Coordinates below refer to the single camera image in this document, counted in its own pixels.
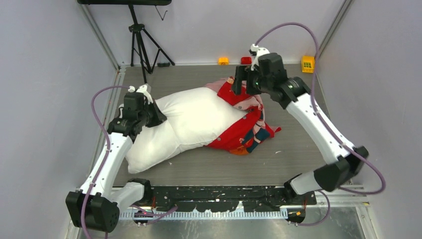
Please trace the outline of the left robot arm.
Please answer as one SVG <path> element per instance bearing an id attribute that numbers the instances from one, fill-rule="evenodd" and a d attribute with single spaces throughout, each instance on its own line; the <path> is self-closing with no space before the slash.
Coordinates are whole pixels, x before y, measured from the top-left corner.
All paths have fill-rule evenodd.
<path id="1" fill-rule="evenodd" d="M 158 126 L 166 119 L 148 92 L 126 93 L 119 116 L 108 124 L 98 161 L 79 190 L 69 192 L 65 200 L 72 222 L 88 238 L 89 231 L 111 233 L 120 213 L 135 202 L 141 206 L 152 202 L 149 180 L 131 179 L 118 191 L 112 188 L 126 154 L 142 129 Z"/>

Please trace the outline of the pink printed pillowcase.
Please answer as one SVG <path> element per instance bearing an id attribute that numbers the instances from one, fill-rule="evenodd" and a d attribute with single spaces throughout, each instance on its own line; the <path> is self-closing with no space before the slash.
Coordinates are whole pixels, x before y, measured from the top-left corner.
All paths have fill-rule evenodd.
<path id="1" fill-rule="evenodd" d="M 241 83 L 241 92 L 236 95 L 231 89 L 234 78 L 228 77 L 208 83 L 205 87 L 215 91 L 217 96 L 230 105 L 231 110 L 240 110 L 245 115 L 223 131 L 208 147 L 228 151 L 235 155 L 250 154 L 257 146 L 282 130 L 265 121 L 265 108 L 259 95 L 246 92 L 246 82 Z"/>

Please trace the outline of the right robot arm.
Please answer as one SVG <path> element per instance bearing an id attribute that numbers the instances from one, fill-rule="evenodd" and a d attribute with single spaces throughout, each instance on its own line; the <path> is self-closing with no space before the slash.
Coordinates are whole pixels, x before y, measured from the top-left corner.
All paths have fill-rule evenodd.
<path id="1" fill-rule="evenodd" d="M 326 162 L 284 183 L 284 198 L 288 203 L 297 204 L 311 191 L 332 192 L 362 169 L 364 163 L 358 156 L 367 158 L 368 150 L 364 146 L 356 147 L 340 135 L 319 106 L 312 103 L 307 84 L 299 77 L 287 76 L 279 54 L 264 54 L 253 65 L 238 65 L 232 90 L 236 95 L 242 90 L 250 95 L 268 94 L 301 124 Z"/>

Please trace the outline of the white pillow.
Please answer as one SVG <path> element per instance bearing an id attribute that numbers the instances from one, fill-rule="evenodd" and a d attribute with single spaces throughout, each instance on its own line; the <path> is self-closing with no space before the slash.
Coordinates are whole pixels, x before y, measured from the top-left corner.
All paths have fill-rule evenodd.
<path id="1" fill-rule="evenodd" d="M 130 174 L 212 143 L 246 115 L 207 87 L 177 92 L 157 99 L 156 104 L 167 120 L 155 127 L 143 127 L 136 137 L 126 154 Z"/>

